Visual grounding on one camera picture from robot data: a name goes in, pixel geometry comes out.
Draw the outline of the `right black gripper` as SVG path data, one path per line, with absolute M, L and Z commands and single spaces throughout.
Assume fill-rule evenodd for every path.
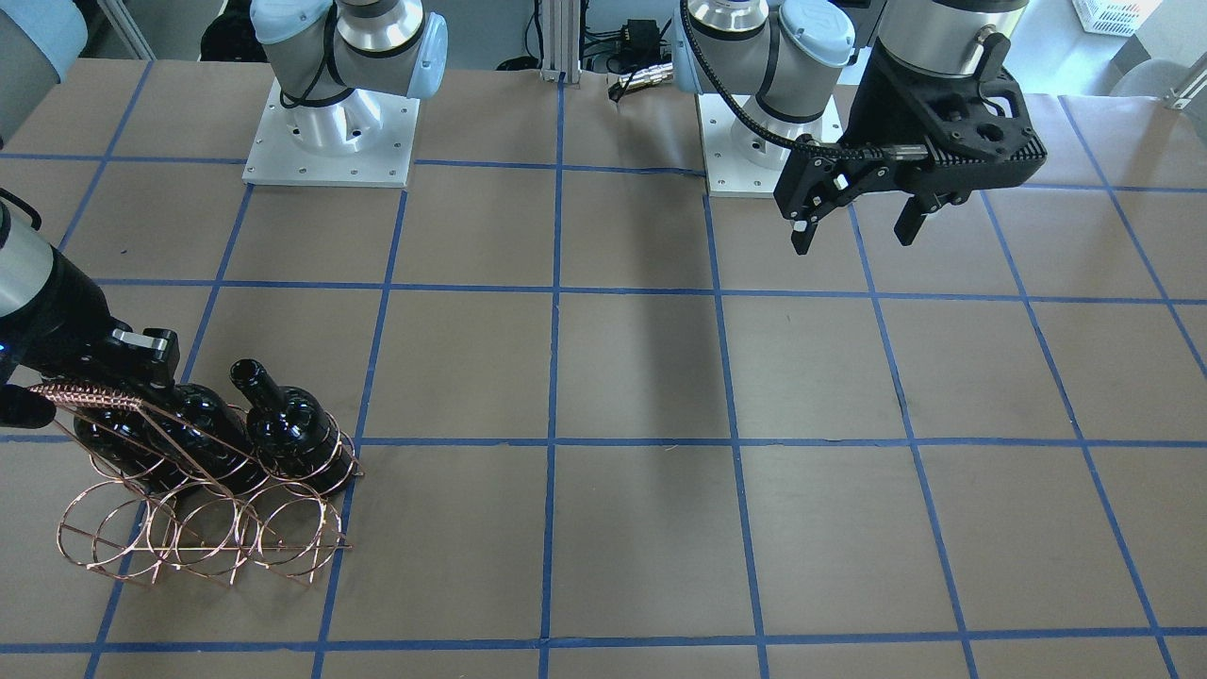
M 57 248 L 8 258 L 8 370 L 54 373 L 91 352 L 91 381 L 174 408 L 180 361 L 170 328 L 115 327 L 107 297 Z

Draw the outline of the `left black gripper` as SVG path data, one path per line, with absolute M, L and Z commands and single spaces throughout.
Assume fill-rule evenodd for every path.
M 792 224 L 795 254 L 807 254 L 820 219 L 865 192 L 910 194 L 894 224 L 902 246 L 917 240 L 925 221 L 961 206 L 986 172 L 986 121 L 979 84 L 970 76 L 935 77 L 900 63 L 874 43 L 849 115 L 849 146 L 797 137 L 772 198 Z M 884 147 L 917 145 L 922 159 L 897 160 Z

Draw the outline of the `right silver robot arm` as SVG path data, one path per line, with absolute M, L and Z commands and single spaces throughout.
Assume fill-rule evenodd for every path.
M 439 89 L 447 23 L 418 1 L 255 1 L 255 39 L 284 105 L 323 109 L 354 90 L 426 99 Z M 2 137 L 25 123 L 88 39 L 72 1 L 2 4 Z M 107 297 L 43 239 L 41 215 L 2 192 L 2 425 L 37 429 L 56 417 L 48 397 L 12 384 L 18 365 L 74 381 L 129 381 L 133 355 L 173 356 L 173 343 L 121 326 Z

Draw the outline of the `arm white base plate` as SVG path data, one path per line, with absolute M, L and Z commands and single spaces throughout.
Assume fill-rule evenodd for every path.
M 736 101 L 751 119 L 779 137 L 795 139 L 807 134 L 814 141 L 834 142 L 842 134 L 833 96 L 827 100 L 818 119 L 805 124 L 775 119 L 758 103 L 750 104 L 750 96 L 737 95 Z M 750 130 L 716 93 L 696 95 L 696 104 L 702 156 L 712 197 L 770 198 L 791 150 L 764 141 Z
M 285 109 L 274 82 L 241 180 L 295 188 L 404 189 L 420 103 L 379 90 L 323 109 Z

